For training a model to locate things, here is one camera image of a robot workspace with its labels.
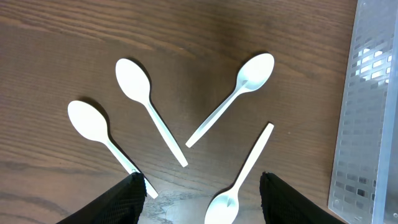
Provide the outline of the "white spoon bowl down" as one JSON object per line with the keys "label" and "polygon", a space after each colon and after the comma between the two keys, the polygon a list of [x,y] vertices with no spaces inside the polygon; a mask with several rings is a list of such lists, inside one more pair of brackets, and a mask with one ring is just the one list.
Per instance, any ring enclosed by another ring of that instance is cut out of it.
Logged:
{"label": "white spoon bowl down", "polygon": [[260,134],[245,160],[232,187],[218,194],[210,202],[205,214],[204,224],[232,224],[234,222],[239,212],[239,189],[267,144],[273,129],[274,125],[267,123],[267,126]]}

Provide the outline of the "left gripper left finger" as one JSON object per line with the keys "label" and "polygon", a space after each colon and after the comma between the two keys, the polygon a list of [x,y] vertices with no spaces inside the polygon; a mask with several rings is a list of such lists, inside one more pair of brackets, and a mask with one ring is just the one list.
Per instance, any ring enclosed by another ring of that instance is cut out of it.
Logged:
{"label": "left gripper left finger", "polygon": [[144,175],[134,172],[59,224],[137,224],[146,197]]}

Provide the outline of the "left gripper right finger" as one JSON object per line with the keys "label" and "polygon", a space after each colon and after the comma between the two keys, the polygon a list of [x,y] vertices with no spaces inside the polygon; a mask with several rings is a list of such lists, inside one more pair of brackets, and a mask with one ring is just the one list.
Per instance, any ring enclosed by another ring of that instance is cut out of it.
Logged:
{"label": "left gripper right finger", "polygon": [[343,224],[273,173],[262,173],[259,191],[267,224]]}

